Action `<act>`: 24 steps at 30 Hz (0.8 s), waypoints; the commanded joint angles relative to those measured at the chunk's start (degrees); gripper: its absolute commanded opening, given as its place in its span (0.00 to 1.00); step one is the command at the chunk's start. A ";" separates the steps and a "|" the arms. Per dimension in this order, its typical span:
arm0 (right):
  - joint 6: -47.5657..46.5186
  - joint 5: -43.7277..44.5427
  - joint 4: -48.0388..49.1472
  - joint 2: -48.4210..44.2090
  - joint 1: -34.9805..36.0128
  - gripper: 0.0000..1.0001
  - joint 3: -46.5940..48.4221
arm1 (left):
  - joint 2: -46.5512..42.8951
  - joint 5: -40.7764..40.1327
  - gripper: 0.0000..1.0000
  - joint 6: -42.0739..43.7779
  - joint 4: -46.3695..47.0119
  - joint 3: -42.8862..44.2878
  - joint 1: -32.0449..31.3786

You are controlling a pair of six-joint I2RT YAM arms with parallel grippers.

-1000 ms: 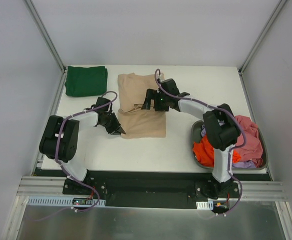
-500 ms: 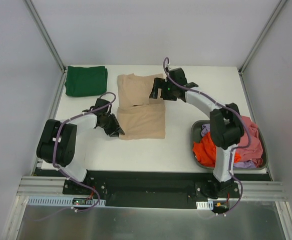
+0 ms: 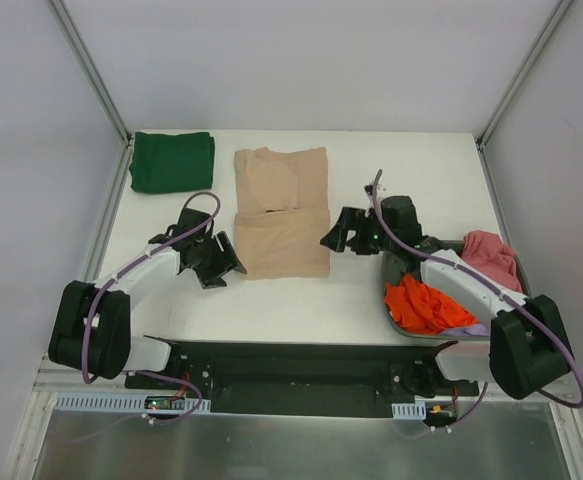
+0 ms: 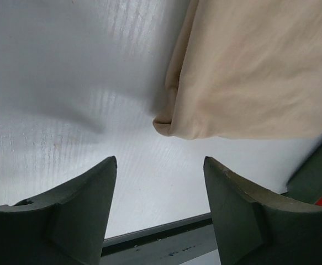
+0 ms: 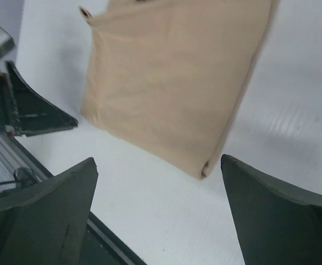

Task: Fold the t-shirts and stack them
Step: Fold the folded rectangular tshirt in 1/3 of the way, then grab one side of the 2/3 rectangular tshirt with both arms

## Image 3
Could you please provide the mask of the beige t shirt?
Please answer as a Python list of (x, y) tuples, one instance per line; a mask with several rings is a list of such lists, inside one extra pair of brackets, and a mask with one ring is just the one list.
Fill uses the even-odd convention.
[(330, 253), (328, 157), (324, 147), (235, 152), (234, 246), (247, 280), (326, 278)]

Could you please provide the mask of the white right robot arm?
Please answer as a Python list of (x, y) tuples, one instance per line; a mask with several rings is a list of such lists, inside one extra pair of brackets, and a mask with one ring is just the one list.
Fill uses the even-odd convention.
[(222, 246), (248, 280), (325, 278), (330, 257), (351, 251), (382, 259), (380, 307), (329, 306), (326, 339), (366, 344), (381, 319), (404, 346), (438, 341), (436, 361), (421, 369), (423, 387), (444, 394), (457, 379), (495, 382), (523, 399), (575, 369), (555, 302), (528, 297), (513, 253), (494, 234), (467, 234), (460, 250), (423, 233), (407, 196), (374, 198), (369, 209), (345, 207), (337, 219), (321, 208), (237, 214)]

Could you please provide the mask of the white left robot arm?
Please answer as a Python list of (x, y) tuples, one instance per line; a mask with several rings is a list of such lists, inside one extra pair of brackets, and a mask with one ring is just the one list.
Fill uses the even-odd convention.
[(186, 270), (203, 289), (225, 287), (224, 276), (242, 268), (212, 215), (185, 207), (178, 222), (152, 237), (126, 265), (95, 282), (72, 281), (63, 290), (48, 346), (49, 359), (85, 374), (88, 383), (147, 371), (159, 388), (175, 387), (181, 363), (166, 340), (132, 334), (132, 312)]

